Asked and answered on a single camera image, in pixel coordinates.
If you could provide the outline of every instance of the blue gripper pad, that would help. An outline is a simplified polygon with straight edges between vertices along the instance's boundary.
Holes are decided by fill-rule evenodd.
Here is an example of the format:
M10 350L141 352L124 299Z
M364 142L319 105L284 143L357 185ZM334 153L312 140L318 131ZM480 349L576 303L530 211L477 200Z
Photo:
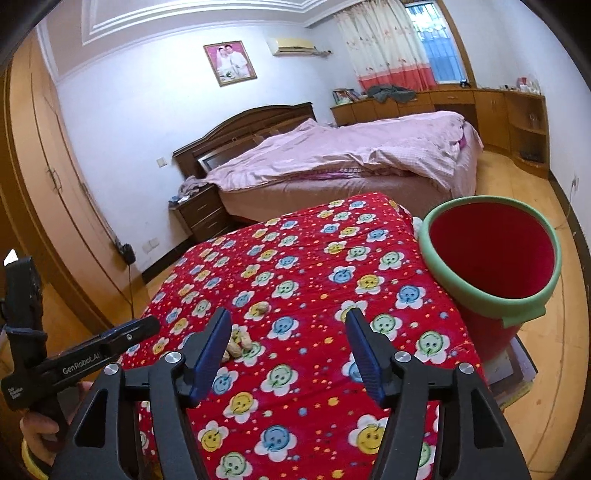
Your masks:
M231 334L230 312L218 307L207 326L201 332L191 335L182 348L189 369L184 380L192 385L189 402L193 407L207 397Z
M345 320L347 338L368 395L381 408L388 408L385 386L392 380L391 358L396 349L382 333L374 332L359 309Z

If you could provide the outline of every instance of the yellow sleeve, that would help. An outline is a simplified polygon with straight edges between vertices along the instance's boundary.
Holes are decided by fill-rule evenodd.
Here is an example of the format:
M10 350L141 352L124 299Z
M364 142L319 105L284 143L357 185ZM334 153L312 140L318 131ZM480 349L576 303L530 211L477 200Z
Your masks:
M35 462L33 462L33 460L31 459L31 456L29 455L29 448L25 440L22 441L21 456L22 461L25 464L25 467L32 476L38 478L39 480L48 480L48 476L44 474L41 471L41 469L35 464Z

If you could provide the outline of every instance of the red bucket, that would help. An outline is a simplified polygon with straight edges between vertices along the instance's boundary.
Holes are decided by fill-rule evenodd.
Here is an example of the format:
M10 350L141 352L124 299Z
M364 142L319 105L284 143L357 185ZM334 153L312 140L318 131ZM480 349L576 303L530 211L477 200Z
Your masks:
M489 196L452 200L427 216L420 242L482 361L503 352L524 322L544 315L560 275L560 247L528 205Z

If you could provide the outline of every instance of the power cord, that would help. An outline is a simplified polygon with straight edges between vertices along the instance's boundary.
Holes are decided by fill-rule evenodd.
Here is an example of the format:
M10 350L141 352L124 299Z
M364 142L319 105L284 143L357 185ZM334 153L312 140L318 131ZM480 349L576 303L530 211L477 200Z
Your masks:
M570 193L569 193L569 209L566 212L566 218L564 219L564 222L562 222L558 227L555 227L554 230L559 230L562 227L564 227L566 224L568 224L569 222L569 216L570 216L570 212L572 210L572 201L573 201L573 188L574 188L574 181L571 182L570 184Z
M131 299L131 317L135 318L134 312L134 289L131 288L131 265L128 265L127 270L129 271L129 297Z

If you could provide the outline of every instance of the picture frame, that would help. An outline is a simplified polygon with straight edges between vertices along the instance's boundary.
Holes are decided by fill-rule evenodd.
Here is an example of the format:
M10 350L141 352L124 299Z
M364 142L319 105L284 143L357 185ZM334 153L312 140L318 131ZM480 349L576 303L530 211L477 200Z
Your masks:
M333 99L338 105L343 99L348 98L352 102L358 102L359 96L352 88L337 88L333 90Z
M211 43L204 45L203 49L220 87L256 79L242 41Z

